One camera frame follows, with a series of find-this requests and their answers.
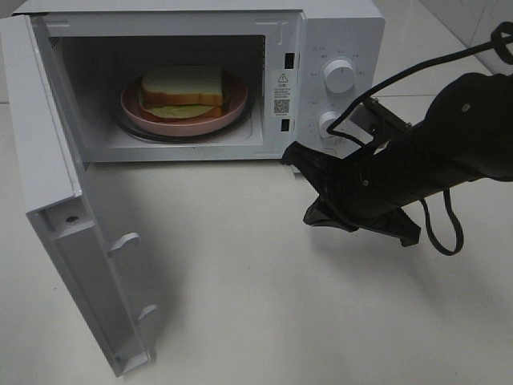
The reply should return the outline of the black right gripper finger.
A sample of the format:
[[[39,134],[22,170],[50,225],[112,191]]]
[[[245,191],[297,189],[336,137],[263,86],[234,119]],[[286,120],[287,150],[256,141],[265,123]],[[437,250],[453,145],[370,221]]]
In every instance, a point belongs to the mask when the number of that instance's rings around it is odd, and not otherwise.
[[[336,171],[341,166],[341,159],[292,142],[280,159],[283,165],[295,167],[305,178],[321,178]]]
[[[317,198],[306,210],[303,222],[313,227],[343,229],[349,233],[359,229],[397,238],[403,247],[418,244],[420,227],[402,209],[395,209],[372,218],[353,218],[333,209]]]

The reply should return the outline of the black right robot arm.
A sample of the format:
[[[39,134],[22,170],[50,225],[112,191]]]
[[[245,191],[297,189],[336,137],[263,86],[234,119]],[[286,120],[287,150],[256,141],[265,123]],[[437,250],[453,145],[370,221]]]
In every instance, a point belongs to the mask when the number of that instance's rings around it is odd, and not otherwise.
[[[367,99],[351,115],[373,139],[345,158],[290,144],[282,163],[317,191],[304,221],[349,232],[365,229],[418,242],[404,207],[474,180],[512,179],[512,78],[465,74],[446,86],[424,119],[407,125]]]

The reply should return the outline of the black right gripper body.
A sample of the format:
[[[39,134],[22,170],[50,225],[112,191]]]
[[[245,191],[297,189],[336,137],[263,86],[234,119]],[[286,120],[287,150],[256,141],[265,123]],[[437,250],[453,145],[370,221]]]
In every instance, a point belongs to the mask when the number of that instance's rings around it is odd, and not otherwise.
[[[397,209],[379,197],[371,197],[360,173],[345,166],[343,160],[336,171],[325,177],[309,178],[308,182],[318,192],[318,198],[353,218],[372,218]]]

